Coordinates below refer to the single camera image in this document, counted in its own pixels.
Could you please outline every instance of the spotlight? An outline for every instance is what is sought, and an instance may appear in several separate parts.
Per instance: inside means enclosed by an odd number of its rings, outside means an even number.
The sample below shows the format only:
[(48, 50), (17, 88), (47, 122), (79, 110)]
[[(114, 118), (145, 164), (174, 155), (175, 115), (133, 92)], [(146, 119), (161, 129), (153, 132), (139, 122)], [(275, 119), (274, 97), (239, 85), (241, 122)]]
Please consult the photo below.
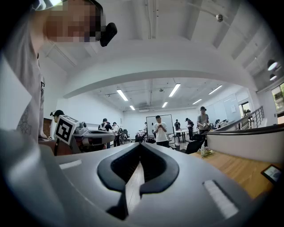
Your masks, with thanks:
[(277, 62), (270, 59), (268, 62), (267, 62), (267, 69), (268, 71), (271, 71), (273, 69), (275, 69), (275, 67), (277, 66)]
[(276, 79), (276, 77), (277, 77), (276, 75), (271, 74), (271, 75), (270, 75), (270, 80), (274, 80), (274, 79)]

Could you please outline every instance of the wooden desk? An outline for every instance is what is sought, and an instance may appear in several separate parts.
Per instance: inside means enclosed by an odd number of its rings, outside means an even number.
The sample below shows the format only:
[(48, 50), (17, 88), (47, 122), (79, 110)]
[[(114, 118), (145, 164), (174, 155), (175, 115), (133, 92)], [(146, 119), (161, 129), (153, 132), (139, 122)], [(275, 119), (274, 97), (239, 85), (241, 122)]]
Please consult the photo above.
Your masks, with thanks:
[[(190, 155), (201, 158), (200, 152)], [(219, 152), (214, 152), (204, 157), (203, 160), (235, 180), (253, 199), (262, 192), (270, 191), (273, 188), (273, 184), (260, 173), (271, 164), (269, 162), (250, 160)]]

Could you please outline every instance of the table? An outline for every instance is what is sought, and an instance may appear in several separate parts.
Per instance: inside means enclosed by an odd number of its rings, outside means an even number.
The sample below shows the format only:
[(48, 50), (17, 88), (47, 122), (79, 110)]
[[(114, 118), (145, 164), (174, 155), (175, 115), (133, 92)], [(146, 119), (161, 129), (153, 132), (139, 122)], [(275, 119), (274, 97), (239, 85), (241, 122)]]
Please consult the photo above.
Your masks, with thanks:
[(181, 130), (174, 130), (175, 133), (181, 133), (181, 136), (182, 136), (182, 142), (189, 142), (187, 140), (185, 140), (185, 133), (188, 132), (189, 130), (188, 129), (181, 129)]
[[(200, 152), (190, 155), (201, 158)], [(271, 164), (269, 162), (246, 159), (220, 152), (214, 152), (204, 157), (203, 160), (236, 181), (253, 199), (273, 188), (273, 184), (260, 173)]]

